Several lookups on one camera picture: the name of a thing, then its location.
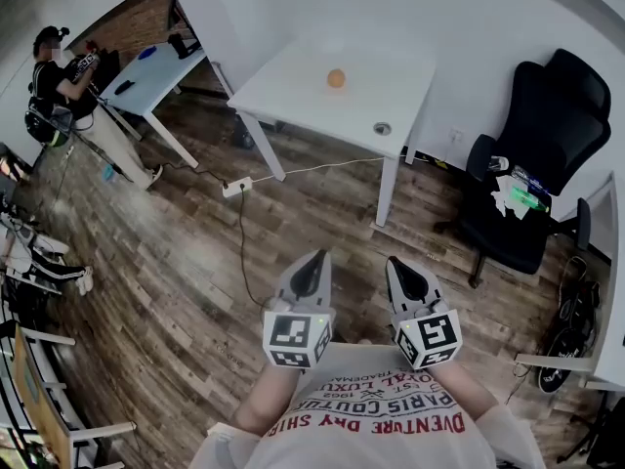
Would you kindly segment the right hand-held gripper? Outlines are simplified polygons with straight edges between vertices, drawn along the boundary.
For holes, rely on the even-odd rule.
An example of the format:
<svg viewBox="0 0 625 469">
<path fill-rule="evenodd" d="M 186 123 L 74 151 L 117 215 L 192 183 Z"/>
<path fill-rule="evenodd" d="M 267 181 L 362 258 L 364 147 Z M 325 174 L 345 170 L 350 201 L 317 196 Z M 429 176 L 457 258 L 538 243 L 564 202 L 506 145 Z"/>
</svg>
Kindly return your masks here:
<svg viewBox="0 0 625 469">
<path fill-rule="evenodd" d="M 414 370 L 452 360 L 463 345 L 460 321 L 442 298 L 438 278 L 414 261 L 386 262 L 389 301 L 395 314 L 394 341 Z"/>
</svg>

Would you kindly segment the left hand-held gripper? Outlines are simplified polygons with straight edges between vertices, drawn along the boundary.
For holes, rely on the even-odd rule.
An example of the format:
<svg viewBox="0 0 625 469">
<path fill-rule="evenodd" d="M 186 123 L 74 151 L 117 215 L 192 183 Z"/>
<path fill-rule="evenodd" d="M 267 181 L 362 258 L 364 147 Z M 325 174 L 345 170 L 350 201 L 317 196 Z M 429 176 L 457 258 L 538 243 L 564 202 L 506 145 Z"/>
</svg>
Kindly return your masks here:
<svg viewBox="0 0 625 469">
<path fill-rule="evenodd" d="M 289 303 L 315 295 L 318 285 L 319 306 Z M 263 349 L 272 365 L 301 370 L 318 365 L 333 337 L 331 290 L 332 261 L 326 250 L 301 256 L 280 275 L 279 299 L 271 300 L 263 320 Z"/>
</svg>

